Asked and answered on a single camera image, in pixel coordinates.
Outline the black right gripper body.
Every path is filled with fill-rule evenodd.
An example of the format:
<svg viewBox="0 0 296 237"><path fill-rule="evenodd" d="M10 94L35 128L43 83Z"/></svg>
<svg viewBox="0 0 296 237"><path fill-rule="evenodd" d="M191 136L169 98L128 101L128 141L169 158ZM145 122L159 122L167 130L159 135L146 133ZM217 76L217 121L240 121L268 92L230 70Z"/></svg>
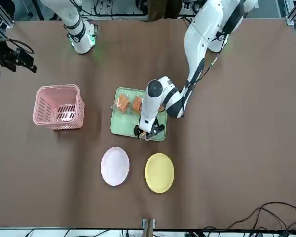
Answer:
<svg viewBox="0 0 296 237"><path fill-rule="evenodd" d="M4 67L4 61L16 63L16 52L9 47L0 47L0 66Z"/></svg>

